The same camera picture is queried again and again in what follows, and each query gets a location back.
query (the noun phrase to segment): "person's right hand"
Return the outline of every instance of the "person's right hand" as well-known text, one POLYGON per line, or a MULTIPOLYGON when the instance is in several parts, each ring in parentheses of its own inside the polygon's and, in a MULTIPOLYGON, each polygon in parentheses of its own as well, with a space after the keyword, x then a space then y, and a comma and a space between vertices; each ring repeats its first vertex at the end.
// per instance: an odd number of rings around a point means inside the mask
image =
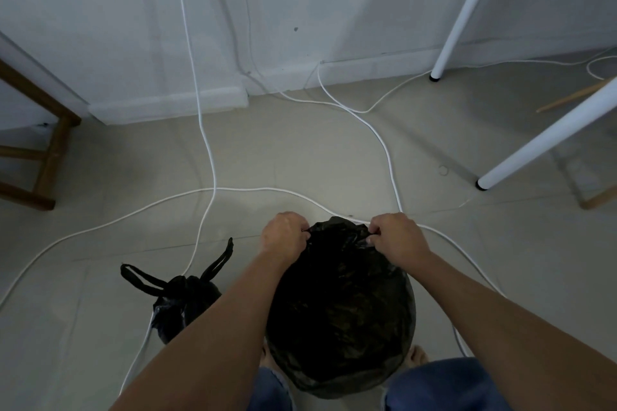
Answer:
POLYGON ((384 254, 392 265, 409 273, 416 263, 431 255, 422 231, 404 213, 386 213, 374 217, 368 226, 372 236, 367 244, 384 254))

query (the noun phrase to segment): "concrete floor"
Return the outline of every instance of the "concrete floor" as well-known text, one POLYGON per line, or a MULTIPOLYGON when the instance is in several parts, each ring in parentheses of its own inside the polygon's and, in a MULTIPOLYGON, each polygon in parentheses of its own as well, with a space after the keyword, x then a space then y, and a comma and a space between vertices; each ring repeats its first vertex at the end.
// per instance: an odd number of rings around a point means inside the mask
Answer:
MULTIPOLYGON (((368 107, 401 79, 338 85, 345 104, 368 107)), ((534 110, 595 80, 584 66, 507 64, 449 71, 401 88, 365 115, 388 144, 405 212, 454 238, 514 301, 617 360, 617 201, 583 211, 577 199, 617 183, 617 115, 609 114, 507 181, 480 193, 478 175, 569 108, 534 110)), ((320 90, 294 93, 325 100, 320 90)), ((219 185, 280 187, 358 219, 396 210, 384 152, 348 113, 273 96, 248 109, 204 116, 219 185)), ((10 134, 1 134, 3 143, 10 134)), ((0 177, 27 185, 32 168, 0 177)), ((58 206, 42 213, 0 201, 0 289, 61 236, 99 225, 157 199, 212 185, 196 117, 105 127, 85 120, 63 163, 58 206)), ((98 410, 115 399, 151 313, 153 298, 120 277, 123 262, 159 278, 180 274, 209 193, 168 201, 111 227, 53 247, 0 312, 0 394, 7 409, 98 410)), ((228 237, 224 290, 255 256, 258 235, 278 211, 314 223, 329 215, 272 192, 221 192, 204 224, 198 274, 228 237)), ((431 248, 478 279, 450 245, 431 248)), ((431 359, 459 355, 439 306, 413 284, 415 342, 431 359)), ((147 357, 161 347, 153 335, 147 357)), ((298 398, 301 410, 373 410, 376 389, 341 401, 298 398)))

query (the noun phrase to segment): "wooden stick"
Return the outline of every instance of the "wooden stick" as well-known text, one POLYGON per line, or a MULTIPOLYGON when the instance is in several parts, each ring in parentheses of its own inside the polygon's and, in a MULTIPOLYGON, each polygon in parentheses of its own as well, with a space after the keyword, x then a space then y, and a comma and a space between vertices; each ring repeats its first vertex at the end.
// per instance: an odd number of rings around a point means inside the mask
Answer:
POLYGON ((61 117, 54 133, 51 135, 49 142, 49 148, 45 154, 45 160, 42 162, 39 175, 36 179, 35 188, 33 192, 37 195, 49 197, 51 189, 56 178, 56 172, 58 171, 58 165, 64 151, 66 150, 68 133, 71 128, 71 119, 68 117, 61 117))
POLYGON ((4 146, 0 144, 0 156, 4 158, 33 159, 42 161, 45 152, 41 150, 29 150, 28 148, 16 148, 14 146, 4 146))
POLYGON ((52 96, 48 95, 41 88, 16 71, 9 64, 0 60, 0 79, 7 82, 17 91, 23 93, 34 101, 39 106, 47 109, 58 118, 66 117, 69 119, 71 126, 78 126, 81 122, 80 116, 75 114, 70 109, 60 104, 52 96))
POLYGON ((600 205, 604 205, 606 202, 611 201, 613 198, 617 197, 617 185, 613 185, 613 187, 605 190, 602 193, 599 193, 595 197, 591 197, 589 200, 585 200, 581 202, 581 208, 583 210, 591 210, 600 205))
POLYGON ((0 198, 27 205, 37 210, 53 210, 56 205, 56 201, 51 198, 37 195, 34 192, 28 192, 4 182, 0 182, 0 198))
POLYGON ((578 98, 582 98, 583 96, 589 95, 590 93, 595 93, 600 88, 602 88, 604 85, 606 85, 608 82, 610 82, 612 79, 614 79, 614 77, 607 78, 606 80, 602 80, 600 83, 596 83, 595 85, 591 85, 590 87, 583 88, 582 90, 578 90, 576 93, 572 93, 570 96, 566 96, 565 98, 554 101, 551 104, 542 106, 541 108, 537 109, 536 112, 548 111, 549 109, 556 108, 557 106, 560 106, 562 104, 567 104, 571 101, 577 100, 578 98))

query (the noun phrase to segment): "black garbage bag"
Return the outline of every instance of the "black garbage bag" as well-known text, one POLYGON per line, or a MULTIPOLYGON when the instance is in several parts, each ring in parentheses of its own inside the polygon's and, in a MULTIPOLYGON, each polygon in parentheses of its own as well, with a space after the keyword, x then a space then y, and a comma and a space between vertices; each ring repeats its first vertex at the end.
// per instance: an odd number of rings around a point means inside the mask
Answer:
POLYGON ((219 289, 212 283, 212 278, 227 263, 232 252, 233 240, 229 238, 223 255, 206 268, 199 278, 174 276, 169 282, 161 281, 132 265, 120 266, 120 274, 126 281, 138 290, 158 297, 153 305, 154 317, 151 326, 158 330, 158 337, 165 345, 221 297, 219 289), (145 284, 133 272, 158 288, 145 284))
POLYGON ((412 344, 415 301, 406 273, 366 246, 364 224, 332 217, 308 231, 274 294, 266 338, 300 390, 335 399, 397 370, 412 344))

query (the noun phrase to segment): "baseboard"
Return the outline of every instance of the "baseboard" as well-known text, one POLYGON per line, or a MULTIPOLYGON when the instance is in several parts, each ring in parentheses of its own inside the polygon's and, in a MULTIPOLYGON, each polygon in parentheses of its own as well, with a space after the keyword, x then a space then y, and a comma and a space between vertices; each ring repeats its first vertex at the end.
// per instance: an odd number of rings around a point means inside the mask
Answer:
MULTIPOLYGON (((202 112, 220 112, 246 108, 249 105, 246 90, 242 87, 215 88, 202 91, 202 112)), ((169 119, 197 114, 195 93, 181 93, 153 98, 93 104, 90 114, 105 125, 130 124, 147 120, 169 119)))
MULTIPOLYGON (((464 64, 481 65, 513 59, 554 56, 606 48, 614 44, 617 44, 617 31, 551 38, 479 40, 458 45, 448 68, 452 69, 464 64)), ((438 46, 378 57, 325 62, 321 64, 320 76, 325 85, 336 85, 418 74, 431 70, 440 51, 441 46, 438 46)), ((261 73, 265 79, 256 77, 258 82, 254 82, 243 78, 244 87, 251 96, 273 93, 276 89, 288 91, 318 87, 317 64, 314 61, 262 70, 261 73)))

